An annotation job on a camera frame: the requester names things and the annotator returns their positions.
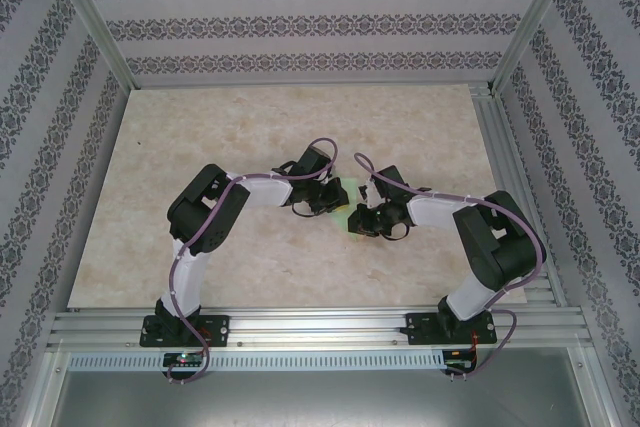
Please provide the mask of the long aluminium mounting rail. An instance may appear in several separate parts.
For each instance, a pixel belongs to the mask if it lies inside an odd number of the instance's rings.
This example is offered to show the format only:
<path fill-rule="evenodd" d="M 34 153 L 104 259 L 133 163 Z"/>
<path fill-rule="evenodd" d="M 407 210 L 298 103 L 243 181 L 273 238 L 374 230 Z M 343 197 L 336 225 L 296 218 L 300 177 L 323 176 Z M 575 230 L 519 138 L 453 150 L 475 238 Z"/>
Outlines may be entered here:
<path fill-rule="evenodd" d="M 238 308 L 205 309 L 226 315 L 230 332 L 227 349 L 237 351 L 344 351 L 407 350 L 407 337 L 399 332 L 409 312 L 429 312 L 429 307 L 370 308 Z M 503 338 L 517 326 L 507 345 L 511 348 L 576 347 L 593 344 L 579 307 L 547 304 L 502 304 L 492 312 L 495 330 Z M 80 309 L 54 317 L 46 340 L 48 350 L 139 351 L 139 337 L 149 309 Z"/>

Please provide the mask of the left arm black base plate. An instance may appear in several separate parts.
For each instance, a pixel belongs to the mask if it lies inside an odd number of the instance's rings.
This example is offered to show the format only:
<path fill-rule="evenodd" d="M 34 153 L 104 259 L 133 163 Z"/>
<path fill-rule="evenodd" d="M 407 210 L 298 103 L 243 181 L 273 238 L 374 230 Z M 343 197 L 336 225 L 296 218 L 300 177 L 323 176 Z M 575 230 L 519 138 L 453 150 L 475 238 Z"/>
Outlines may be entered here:
<path fill-rule="evenodd" d="M 188 318 L 208 347 L 226 347 L 230 318 L 223 315 L 199 315 Z M 178 317 L 163 322 L 157 315 L 146 316 L 139 338 L 142 347 L 202 348 L 203 343 Z"/>

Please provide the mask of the beige marble pattern board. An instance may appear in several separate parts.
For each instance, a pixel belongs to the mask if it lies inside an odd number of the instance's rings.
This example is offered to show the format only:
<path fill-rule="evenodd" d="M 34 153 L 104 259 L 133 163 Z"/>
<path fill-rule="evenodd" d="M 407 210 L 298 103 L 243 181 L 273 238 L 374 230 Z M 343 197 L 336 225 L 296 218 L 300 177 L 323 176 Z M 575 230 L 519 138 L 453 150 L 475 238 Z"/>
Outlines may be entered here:
<path fill-rule="evenodd" d="M 496 188 L 469 89 L 445 86 L 140 90 L 129 97 L 69 299 L 72 308 L 151 308 L 173 261 L 167 210 L 207 164 L 266 172 L 317 141 L 336 174 L 354 154 L 414 187 L 482 197 Z M 301 209 L 242 211 L 211 257 L 206 307 L 433 305 L 470 268 L 455 232 L 351 240 Z"/>

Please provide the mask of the grey metal sheet panel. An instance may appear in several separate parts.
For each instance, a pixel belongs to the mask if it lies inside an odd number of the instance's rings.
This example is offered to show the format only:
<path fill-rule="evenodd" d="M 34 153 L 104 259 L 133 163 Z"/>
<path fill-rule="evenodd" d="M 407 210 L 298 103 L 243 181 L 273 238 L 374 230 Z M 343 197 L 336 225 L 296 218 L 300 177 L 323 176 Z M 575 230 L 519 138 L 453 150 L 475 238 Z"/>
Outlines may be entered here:
<path fill-rule="evenodd" d="M 72 372 L 52 427 L 591 427 L 574 387 L 430 372 Z"/>

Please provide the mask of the aluminium side rails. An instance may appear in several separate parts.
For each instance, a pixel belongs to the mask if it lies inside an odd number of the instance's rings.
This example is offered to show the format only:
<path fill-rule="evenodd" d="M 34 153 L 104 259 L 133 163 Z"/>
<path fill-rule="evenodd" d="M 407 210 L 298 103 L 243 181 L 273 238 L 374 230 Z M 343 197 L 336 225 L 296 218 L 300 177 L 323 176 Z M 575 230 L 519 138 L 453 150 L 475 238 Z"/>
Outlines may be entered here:
<path fill-rule="evenodd" d="M 566 295 L 553 249 L 548 243 L 548 237 L 502 104 L 492 95 L 487 83 L 471 83 L 469 93 L 496 186 L 511 193 L 546 249 L 547 260 L 541 267 L 538 277 L 546 278 L 558 307 L 579 308 L 579 305 L 572 302 Z"/>

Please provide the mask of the light green paper sheet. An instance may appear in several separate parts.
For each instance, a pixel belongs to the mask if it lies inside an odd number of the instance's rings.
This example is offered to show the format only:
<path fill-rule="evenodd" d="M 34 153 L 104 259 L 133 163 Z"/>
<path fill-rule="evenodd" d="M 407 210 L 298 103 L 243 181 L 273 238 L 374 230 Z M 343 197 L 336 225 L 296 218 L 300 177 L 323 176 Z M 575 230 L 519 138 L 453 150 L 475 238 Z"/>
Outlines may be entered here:
<path fill-rule="evenodd" d="M 348 218 L 356 211 L 357 205 L 363 203 L 360 192 L 358 190 L 359 181 L 356 178 L 341 177 L 341 186 L 345 190 L 348 197 L 348 204 L 338 207 L 329 214 L 329 218 L 338 227 L 338 229 L 348 235 L 351 240 L 357 241 L 360 235 L 351 233 L 348 230 Z"/>

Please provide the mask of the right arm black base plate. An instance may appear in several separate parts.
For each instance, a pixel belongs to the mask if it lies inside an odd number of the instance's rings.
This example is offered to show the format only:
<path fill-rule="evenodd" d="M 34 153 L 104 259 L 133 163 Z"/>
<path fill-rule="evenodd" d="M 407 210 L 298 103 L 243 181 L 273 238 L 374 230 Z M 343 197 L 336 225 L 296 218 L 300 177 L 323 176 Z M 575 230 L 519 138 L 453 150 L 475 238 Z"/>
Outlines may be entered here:
<path fill-rule="evenodd" d="M 410 345 L 462 345 L 476 342 L 492 345 L 497 334 L 492 315 L 482 312 L 466 321 L 443 313 L 408 313 L 406 326 L 400 328 Z"/>

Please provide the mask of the aluminium frame post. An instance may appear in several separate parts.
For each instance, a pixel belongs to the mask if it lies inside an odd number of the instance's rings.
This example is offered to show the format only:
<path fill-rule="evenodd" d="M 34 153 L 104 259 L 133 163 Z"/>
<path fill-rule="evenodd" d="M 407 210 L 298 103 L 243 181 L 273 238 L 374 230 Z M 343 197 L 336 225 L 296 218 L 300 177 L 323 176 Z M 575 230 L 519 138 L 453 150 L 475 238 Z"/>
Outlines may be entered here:
<path fill-rule="evenodd" d="M 95 2 L 93 0 L 71 0 L 71 2 L 120 86 L 127 93 L 139 90 L 140 85 L 136 81 Z"/>
<path fill-rule="evenodd" d="M 516 68 L 517 63 L 552 1 L 553 0 L 532 0 L 527 7 L 490 82 L 490 90 L 493 96 L 497 96 L 505 89 L 513 70 Z"/>

